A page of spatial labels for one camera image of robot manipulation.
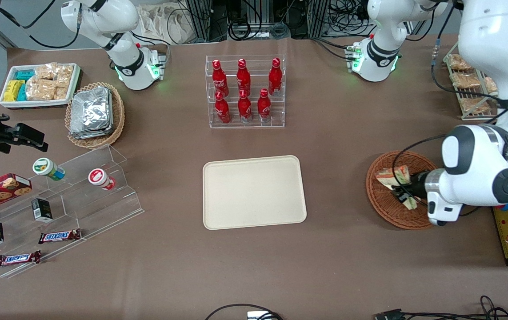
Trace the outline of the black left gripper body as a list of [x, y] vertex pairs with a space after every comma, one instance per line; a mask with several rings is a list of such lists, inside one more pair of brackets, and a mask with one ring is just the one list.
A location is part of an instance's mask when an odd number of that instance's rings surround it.
[[422, 171], [413, 174], [410, 177], [410, 183], [407, 184], [408, 193], [417, 199], [427, 200], [425, 183], [429, 173], [430, 171]]

